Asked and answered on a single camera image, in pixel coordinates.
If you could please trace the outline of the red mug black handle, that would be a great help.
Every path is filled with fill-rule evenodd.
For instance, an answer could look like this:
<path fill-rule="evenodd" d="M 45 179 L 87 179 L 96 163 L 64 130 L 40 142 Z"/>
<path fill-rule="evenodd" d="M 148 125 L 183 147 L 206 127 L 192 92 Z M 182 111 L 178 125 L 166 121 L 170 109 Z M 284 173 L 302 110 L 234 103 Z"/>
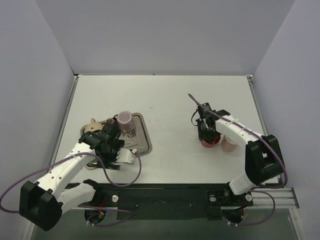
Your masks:
<path fill-rule="evenodd" d="M 205 148 L 213 148 L 215 147 L 221 140 L 221 137 L 219 136 L 218 138 L 212 139 L 211 141 L 208 140 L 200 140 L 200 143 L 203 147 Z"/>

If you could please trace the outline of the pink faceted mug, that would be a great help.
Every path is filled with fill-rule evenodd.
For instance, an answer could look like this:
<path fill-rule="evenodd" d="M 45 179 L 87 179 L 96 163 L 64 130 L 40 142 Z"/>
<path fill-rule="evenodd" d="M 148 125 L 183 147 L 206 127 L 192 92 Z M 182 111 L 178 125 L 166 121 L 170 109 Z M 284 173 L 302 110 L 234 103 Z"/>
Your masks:
<path fill-rule="evenodd" d="M 233 142 L 231 139 L 229 139 L 228 137 L 224 136 L 222 141 L 221 141 L 221 148 L 227 152 L 233 152 L 234 150 L 236 150 L 238 148 L 238 145 Z"/>

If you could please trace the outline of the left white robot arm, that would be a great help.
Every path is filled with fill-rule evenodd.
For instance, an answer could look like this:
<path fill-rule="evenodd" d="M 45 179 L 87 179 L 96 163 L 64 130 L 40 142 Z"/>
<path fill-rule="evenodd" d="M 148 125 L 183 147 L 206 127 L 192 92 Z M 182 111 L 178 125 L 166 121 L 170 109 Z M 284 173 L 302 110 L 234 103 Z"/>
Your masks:
<path fill-rule="evenodd" d="M 103 187 L 87 179 L 76 187 L 65 189 L 92 158 L 99 158 L 106 167 L 118 170 L 113 163 L 124 146 L 117 124 L 106 123 L 101 130 L 84 133 L 66 160 L 57 163 L 35 182 L 27 181 L 20 189 L 18 213 L 44 231 L 52 229 L 67 211 L 82 204 L 101 207 L 107 202 Z"/>

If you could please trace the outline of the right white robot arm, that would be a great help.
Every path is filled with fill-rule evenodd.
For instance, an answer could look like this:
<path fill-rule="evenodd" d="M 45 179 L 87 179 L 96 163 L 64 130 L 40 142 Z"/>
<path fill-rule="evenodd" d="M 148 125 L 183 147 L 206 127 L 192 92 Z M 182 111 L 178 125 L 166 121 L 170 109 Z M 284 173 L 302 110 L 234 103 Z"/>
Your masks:
<path fill-rule="evenodd" d="M 254 132 L 239 123 L 229 112 L 212 110 L 208 103 L 198 106 L 195 126 L 198 139 L 205 148 L 221 143 L 222 149 L 232 152 L 243 148 L 244 172 L 227 183 L 224 201 L 236 204 L 242 194 L 259 187 L 285 172 L 285 165 L 277 138 Z"/>

